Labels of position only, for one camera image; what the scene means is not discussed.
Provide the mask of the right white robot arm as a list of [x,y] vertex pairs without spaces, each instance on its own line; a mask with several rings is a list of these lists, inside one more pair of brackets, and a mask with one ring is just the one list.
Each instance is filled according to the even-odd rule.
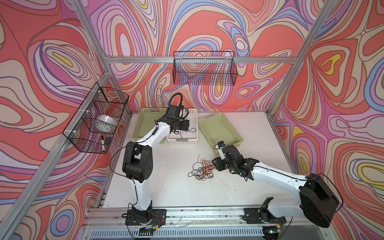
[[330,226],[339,200],[319,175],[296,175],[272,168],[256,159],[244,158],[235,146],[227,146],[223,141],[214,145],[214,149],[219,152],[219,157],[213,160],[219,172],[229,170],[245,181],[264,182],[293,195],[285,200],[268,197],[254,213],[245,209],[243,219],[248,224],[285,223],[286,217],[292,217],[306,218],[322,228]]

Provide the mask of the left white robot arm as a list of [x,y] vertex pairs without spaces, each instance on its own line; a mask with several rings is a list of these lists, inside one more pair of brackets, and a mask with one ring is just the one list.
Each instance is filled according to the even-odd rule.
[[168,105],[165,114],[155,120],[154,127],[144,137],[126,145],[122,171],[130,180],[135,197],[128,211],[132,221],[146,224],[153,218],[153,202],[146,186],[154,169],[153,147],[174,131],[187,131],[190,126],[188,115],[189,111],[183,105]]

